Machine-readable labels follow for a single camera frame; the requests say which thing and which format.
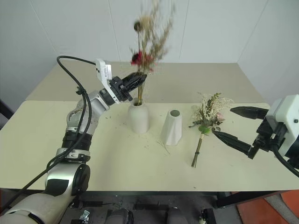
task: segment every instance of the flower bouquet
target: flower bouquet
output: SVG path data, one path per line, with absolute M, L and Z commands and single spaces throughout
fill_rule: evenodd
M 214 95 L 204 94 L 202 96 L 201 105 L 192 107 L 193 125 L 189 127 L 199 125 L 200 131 L 199 142 L 191 165 L 192 167 L 196 167 L 197 157 L 204 136 L 210 133 L 211 128 L 216 128 L 220 131 L 219 125 L 224 121 L 224 117 L 220 111 L 227 108 L 231 102 L 233 102 L 231 99 L 221 98 L 220 93 L 215 93 Z
M 162 60 L 167 54 L 166 40 L 172 28 L 174 5 L 171 8 L 170 18 L 166 25 L 161 25 L 159 20 L 160 1 L 154 0 L 149 13 L 143 14 L 134 23 L 134 30 L 138 34 L 138 50 L 132 51 L 131 65 L 137 66 L 137 72 L 145 74 L 153 71 L 155 62 Z M 138 101 L 135 106 L 142 104 L 143 85 L 138 87 Z

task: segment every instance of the orange floor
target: orange floor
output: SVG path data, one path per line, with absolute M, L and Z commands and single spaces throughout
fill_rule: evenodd
M 299 218 L 299 190 L 290 190 L 281 194 L 285 204 Z
M 299 190 L 282 194 L 286 205 L 299 218 Z M 237 205 L 243 224 L 288 224 L 263 198 Z

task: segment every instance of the vase opening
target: vase opening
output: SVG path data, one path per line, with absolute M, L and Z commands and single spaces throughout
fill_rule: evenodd
M 131 105 L 132 105 L 132 106 L 141 106 L 141 105 L 143 105 L 143 99 L 141 100 L 141 104 L 139 105 L 139 104 L 138 104 L 138 98 L 134 98 L 134 99 L 131 101 Z
M 173 117 L 178 117 L 180 115 L 180 112 L 178 110 L 172 110 L 170 112 L 170 115 Z

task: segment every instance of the metal frame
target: metal frame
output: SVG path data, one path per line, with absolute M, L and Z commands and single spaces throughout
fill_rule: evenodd
M 42 190 L 26 190 L 25 195 L 40 193 Z M 235 194 L 229 192 L 215 191 L 86 191 L 83 197 L 90 197 L 95 194 L 98 196 L 146 196 L 146 195 L 201 195 L 201 196 L 216 196 L 215 208 L 224 208 L 226 206 L 240 204 L 252 201 L 258 198 L 264 198 L 275 194 L 280 194 L 286 191 L 241 191 Z
M 14 112 L 2 100 L 0 100 L 0 113 L 2 113 L 7 119 L 10 119 L 14 114 Z
M 264 198 L 275 194 L 280 194 L 285 191 L 242 191 L 230 196 L 218 198 L 216 208 L 223 208 L 229 205 L 249 202 L 258 198 Z

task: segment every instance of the black cable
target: black cable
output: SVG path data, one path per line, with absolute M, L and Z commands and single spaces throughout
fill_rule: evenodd
M 77 130 L 76 130 L 76 137 L 78 137 L 79 130 L 80 130 L 80 128 L 81 128 L 81 124 L 82 124 L 82 121 L 83 121 L 83 118 L 84 118 L 84 114 L 85 114 L 85 111 L 86 111 L 86 97 L 85 97 L 84 94 L 82 94 L 82 98 L 83 98 L 83 110 L 82 110 L 82 114 L 81 114 L 81 116 L 80 116 L 80 121 L 79 121 L 79 123 L 78 123 Z M 59 158 L 59 157 L 61 157 L 61 156 L 63 156 L 63 155 L 66 155 L 66 154 L 67 154 L 66 151 L 68 151 L 68 150 L 69 150 L 69 148 L 66 149 L 64 152 L 62 152 L 61 154 L 58 154 L 58 155 L 56 155 L 55 157 L 53 157 L 53 158 L 48 162 L 48 164 L 47 164 L 47 168 L 51 165 L 51 163 L 52 163 L 55 159 L 57 159 L 57 158 Z
M 297 177 L 299 177 L 299 172 L 292 167 L 283 157 L 282 155 L 279 153 L 279 146 L 275 143 L 273 143 L 271 145 L 272 147 L 272 151 L 275 154 L 276 158 L 288 169 L 290 170 L 293 174 L 295 174 Z
M 78 61 L 83 61 L 86 63 L 90 63 L 95 65 L 95 63 L 81 59 L 81 58 L 77 58 L 77 57 L 71 57 L 71 56 L 58 56 L 57 57 L 57 62 L 58 64 L 61 66 L 61 68 L 78 84 L 79 86 L 79 90 L 81 91 L 82 97 L 83 99 L 86 99 L 87 104 L 88 104 L 88 121 L 86 124 L 86 127 L 84 129 L 84 131 L 82 132 L 82 135 L 77 139 L 77 141 L 70 147 L 68 148 L 66 151 L 64 151 L 63 153 L 61 153 L 60 155 L 57 156 L 57 160 L 55 160 L 53 162 L 52 165 L 50 165 L 49 167 L 47 167 L 43 172 L 41 172 L 39 175 L 37 175 L 33 180 L 31 180 L 28 184 L 26 184 L 22 189 L 20 189 L 2 208 L 1 211 L 4 211 L 5 209 L 7 209 L 10 204 L 12 202 L 14 202 L 28 187 L 30 187 L 33 183 L 35 183 L 39 178 L 41 178 L 44 174 L 46 174 L 47 172 L 49 172 L 53 167 L 55 167 L 58 163 L 60 163 L 63 159 L 64 156 L 63 155 L 67 155 L 69 152 L 71 152 L 79 143 L 80 141 L 84 138 L 85 134 L 87 133 L 87 130 L 89 128 L 91 119 L 92 119 L 92 106 L 91 106 L 91 102 L 90 99 L 88 97 L 88 94 L 86 93 L 86 90 L 83 88 L 83 86 L 81 85 L 81 83 L 62 65 L 62 63 L 60 62 L 61 58 L 69 58 L 69 59 L 74 59 L 74 60 L 78 60 Z
M 71 74 L 70 71 L 67 70 L 67 68 L 61 63 L 60 59 L 61 58 L 68 58 L 68 59 L 73 59 L 73 60 L 77 60 L 77 61 L 82 61 L 82 62 L 85 62 L 85 63 L 89 63 L 89 64 L 93 64 L 95 65 L 94 62 L 91 62 L 91 61 L 88 61 L 88 60 L 85 60 L 85 59 L 82 59 L 82 58 L 78 58 L 78 57 L 72 57 L 72 56 L 58 56 L 57 57 L 57 63 L 60 65 L 60 67 L 78 84 L 79 88 L 78 88 L 78 94 L 82 94 L 82 98 L 83 98 L 83 111 L 82 111 L 82 114 L 81 114 L 81 117 L 80 117 L 80 121 L 78 123 L 78 127 L 77 127 L 77 131 L 76 131 L 76 136 L 78 136 L 78 133 L 80 131 L 80 128 L 81 128 L 81 123 L 83 121 L 83 118 L 84 118 L 84 114 L 85 114 L 85 109 L 86 109 L 86 100 L 85 100 L 85 96 L 82 92 L 85 92 L 85 89 L 83 88 L 83 86 L 81 85 L 81 83 Z M 57 158 L 59 157 L 64 157 L 65 155 L 67 155 L 71 150 L 69 150 L 69 148 L 67 150 L 65 150 L 64 152 L 62 152 L 61 154 L 58 154 L 56 155 L 54 158 L 52 158 L 48 164 L 47 164 L 47 167 L 50 166 L 50 164 Z

